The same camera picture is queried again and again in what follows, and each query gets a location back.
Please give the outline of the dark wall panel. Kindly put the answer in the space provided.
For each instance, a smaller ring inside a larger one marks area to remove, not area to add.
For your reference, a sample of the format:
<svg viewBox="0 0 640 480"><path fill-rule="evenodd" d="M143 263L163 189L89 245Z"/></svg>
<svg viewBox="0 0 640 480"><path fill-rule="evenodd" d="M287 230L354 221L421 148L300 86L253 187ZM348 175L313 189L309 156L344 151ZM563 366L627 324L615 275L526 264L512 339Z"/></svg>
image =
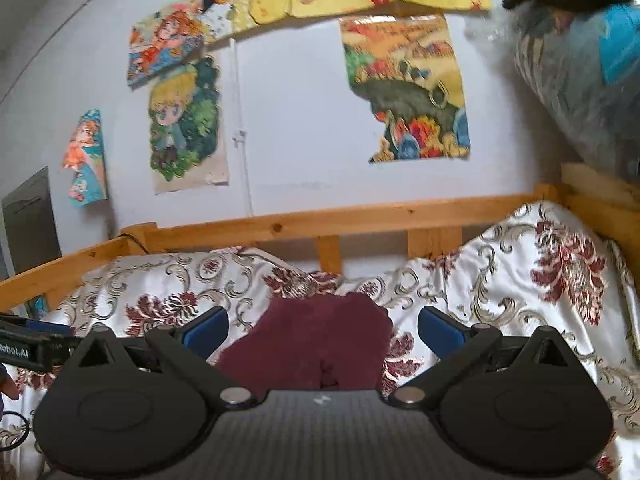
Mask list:
<svg viewBox="0 0 640 480"><path fill-rule="evenodd" d="M61 257L48 167L33 174L1 203L9 253L16 274Z"/></svg>

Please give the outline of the red haired anime poster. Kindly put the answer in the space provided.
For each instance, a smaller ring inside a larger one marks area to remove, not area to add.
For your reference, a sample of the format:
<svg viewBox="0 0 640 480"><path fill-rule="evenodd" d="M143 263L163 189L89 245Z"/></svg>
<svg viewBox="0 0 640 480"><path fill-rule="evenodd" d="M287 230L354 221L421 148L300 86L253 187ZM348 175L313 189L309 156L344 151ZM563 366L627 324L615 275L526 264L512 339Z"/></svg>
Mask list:
<svg viewBox="0 0 640 480"><path fill-rule="evenodd" d="M177 0L131 27L127 84L135 87L204 44L203 0Z"/></svg>

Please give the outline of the wooden bed frame rail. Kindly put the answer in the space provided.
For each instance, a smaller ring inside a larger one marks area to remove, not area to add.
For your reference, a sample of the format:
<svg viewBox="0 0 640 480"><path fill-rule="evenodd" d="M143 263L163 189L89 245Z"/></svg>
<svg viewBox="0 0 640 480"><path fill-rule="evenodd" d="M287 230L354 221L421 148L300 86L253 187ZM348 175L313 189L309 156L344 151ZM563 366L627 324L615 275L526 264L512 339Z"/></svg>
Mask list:
<svg viewBox="0 0 640 480"><path fill-rule="evenodd" d="M561 183L540 184L530 194L446 198L268 214L244 219L161 228L154 222L128 226L114 240L81 249L1 283L1 309L9 311L38 296L57 306L81 285L84 275L112 260L177 250L257 246L282 240L313 240L320 268L343 270L340 239L349 235L404 232L410 258L452 252L466 228L502 220L519 206L548 200L623 249L628 268L639 271L639 188L585 164L568 162Z"/></svg>

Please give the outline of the maroon knit garment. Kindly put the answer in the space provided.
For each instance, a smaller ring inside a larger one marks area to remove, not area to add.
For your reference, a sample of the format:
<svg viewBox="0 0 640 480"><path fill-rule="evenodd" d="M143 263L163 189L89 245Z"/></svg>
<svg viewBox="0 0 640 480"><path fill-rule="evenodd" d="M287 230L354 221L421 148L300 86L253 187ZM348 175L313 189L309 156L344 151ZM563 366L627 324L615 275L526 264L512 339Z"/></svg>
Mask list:
<svg viewBox="0 0 640 480"><path fill-rule="evenodd" d="M216 369L258 398L270 390L377 389L392 333L386 310L360 292L274 298Z"/></svg>

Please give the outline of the white floral bedspread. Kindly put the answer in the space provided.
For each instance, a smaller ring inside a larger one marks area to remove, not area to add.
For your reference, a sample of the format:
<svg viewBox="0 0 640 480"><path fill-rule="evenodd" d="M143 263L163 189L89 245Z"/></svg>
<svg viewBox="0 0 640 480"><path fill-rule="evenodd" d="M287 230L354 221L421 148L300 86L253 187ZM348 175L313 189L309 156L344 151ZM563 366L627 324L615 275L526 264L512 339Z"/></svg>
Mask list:
<svg viewBox="0 0 640 480"><path fill-rule="evenodd" d="M410 258L404 232L340 239L343 270L320 268L313 240L282 240L118 257L82 278L51 322L83 335L96 323L123 337L183 326L223 308L229 333L209 357L246 336L274 298L365 294L393 323L380 383L405 385L437 358L420 339L418 316L434 307L463 325L509 336L555 327L610 404L612 439L598 467L609 479L639 474L639 271L623 249L563 206L538 200L502 220L466 228L452 252Z"/></svg>

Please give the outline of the blonde anime girl poster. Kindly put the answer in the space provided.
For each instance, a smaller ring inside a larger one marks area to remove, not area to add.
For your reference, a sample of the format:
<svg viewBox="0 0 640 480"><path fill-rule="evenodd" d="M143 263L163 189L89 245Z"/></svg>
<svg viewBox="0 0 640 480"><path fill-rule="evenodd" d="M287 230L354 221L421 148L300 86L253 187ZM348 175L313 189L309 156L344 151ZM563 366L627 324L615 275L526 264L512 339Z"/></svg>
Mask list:
<svg viewBox="0 0 640 480"><path fill-rule="evenodd" d="M206 54L161 76L150 93L150 168L156 195L229 182L220 70Z"/></svg>

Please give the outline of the grey blue bundled bedding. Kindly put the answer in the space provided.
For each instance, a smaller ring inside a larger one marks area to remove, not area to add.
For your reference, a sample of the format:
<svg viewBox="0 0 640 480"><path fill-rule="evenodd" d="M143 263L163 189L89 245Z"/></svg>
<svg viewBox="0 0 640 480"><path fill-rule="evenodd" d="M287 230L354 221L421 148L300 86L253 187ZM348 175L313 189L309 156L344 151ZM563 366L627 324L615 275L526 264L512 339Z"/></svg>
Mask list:
<svg viewBox="0 0 640 480"><path fill-rule="evenodd" d="M515 64L593 169L639 182L639 1L593 14L515 11Z"/></svg>

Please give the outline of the orange haired girl poster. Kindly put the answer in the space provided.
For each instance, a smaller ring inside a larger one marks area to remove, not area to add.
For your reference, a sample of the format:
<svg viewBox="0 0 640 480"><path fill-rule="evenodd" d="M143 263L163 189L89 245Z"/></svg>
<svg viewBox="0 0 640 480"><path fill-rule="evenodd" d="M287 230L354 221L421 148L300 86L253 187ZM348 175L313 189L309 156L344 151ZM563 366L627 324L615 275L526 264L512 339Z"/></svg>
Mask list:
<svg viewBox="0 0 640 480"><path fill-rule="evenodd" d="M107 200L101 113L87 110L67 144L62 161L74 172L68 198L75 207Z"/></svg>

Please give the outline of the landscape painting poster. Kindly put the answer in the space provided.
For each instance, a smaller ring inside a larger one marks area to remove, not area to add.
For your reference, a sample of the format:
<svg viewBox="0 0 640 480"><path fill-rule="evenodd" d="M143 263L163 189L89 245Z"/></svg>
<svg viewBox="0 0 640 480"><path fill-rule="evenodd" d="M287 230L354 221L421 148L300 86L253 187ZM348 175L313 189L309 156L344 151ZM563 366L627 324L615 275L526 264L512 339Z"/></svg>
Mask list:
<svg viewBox="0 0 640 480"><path fill-rule="evenodd" d="M465 158L462 77L442 14L340 19L349 87L384 125L369 162Z"/></svg>

